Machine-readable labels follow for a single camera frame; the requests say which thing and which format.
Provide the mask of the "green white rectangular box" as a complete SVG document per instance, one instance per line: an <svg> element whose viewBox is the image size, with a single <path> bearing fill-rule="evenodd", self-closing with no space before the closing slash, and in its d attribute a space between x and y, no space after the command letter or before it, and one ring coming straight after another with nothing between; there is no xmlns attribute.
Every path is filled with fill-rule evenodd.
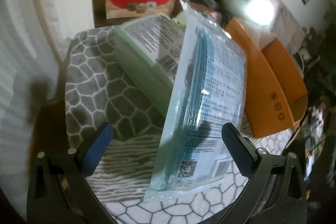
<svg viewBox="0 0 336 224"><path fill-rule="evenodd" d="M162 116L169 107L184 34L165 14L134 19L114 30L114 58Z"/></svg>

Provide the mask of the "grey white patterned blanket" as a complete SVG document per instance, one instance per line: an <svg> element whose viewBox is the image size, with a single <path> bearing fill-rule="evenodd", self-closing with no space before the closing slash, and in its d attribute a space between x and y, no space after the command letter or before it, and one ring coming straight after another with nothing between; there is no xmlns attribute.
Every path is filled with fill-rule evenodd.
<svg viewBox="0 0 336 224"><path fill-rule="evenodd" d="M236 165L204 192L164 202L144 202L161 139L164 118L136 88L113 56L114 28L79 32L69 48L66 124L79 146L103 123L113 140L88 184L118 223L199 223L234 202L245 184Z"/></svg>

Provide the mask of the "orange cardboard box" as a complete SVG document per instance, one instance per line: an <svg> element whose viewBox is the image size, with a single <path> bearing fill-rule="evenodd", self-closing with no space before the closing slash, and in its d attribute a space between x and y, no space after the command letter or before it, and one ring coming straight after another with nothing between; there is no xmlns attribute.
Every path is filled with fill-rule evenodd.
<svg viewBox="0 0 336 224"><path fill-rule="evenodd" d="M294 59L268 31L233 18L225 27L247 57L245 113L255 138L299 126L308 91Z"/></svg>

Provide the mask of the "white curtain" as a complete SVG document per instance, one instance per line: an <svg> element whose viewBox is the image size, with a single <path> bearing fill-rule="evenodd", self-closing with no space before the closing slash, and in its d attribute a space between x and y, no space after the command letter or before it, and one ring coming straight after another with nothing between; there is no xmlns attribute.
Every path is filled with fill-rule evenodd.
<svg viewBox="0 0 336 224"><path fill-rule="evenodd" d="M1 189L23 207L35 118L58 84L58 54L42 0L1 0Z"/></svg>

